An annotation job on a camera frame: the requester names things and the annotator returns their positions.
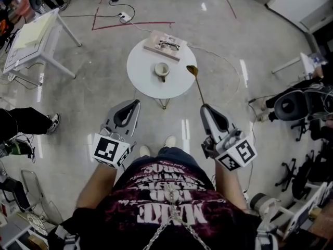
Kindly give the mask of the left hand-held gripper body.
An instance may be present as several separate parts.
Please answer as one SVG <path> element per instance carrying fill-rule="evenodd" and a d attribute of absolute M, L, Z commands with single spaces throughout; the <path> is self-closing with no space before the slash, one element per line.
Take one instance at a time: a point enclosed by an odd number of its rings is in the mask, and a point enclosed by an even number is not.
<path fill-rule="evenodd" d="M 107 118 L 96 133 L 92 146 L 92 157 L 99 163 L 118 169 L 130 155 L 135 145 L 133 139 L 136 124 L 121 127 Z"/>

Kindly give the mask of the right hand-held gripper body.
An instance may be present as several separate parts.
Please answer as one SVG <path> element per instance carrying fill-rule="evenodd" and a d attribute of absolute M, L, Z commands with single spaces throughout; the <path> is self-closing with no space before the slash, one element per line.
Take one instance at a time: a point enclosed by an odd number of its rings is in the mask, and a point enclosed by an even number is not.
<path fill-rule="evenodd" d="M 250 137 L 235 127 L 210 131 L 201 147 L 206 158 L 215 160 L 228 171 L 246 167 L 258 155 Z"/>

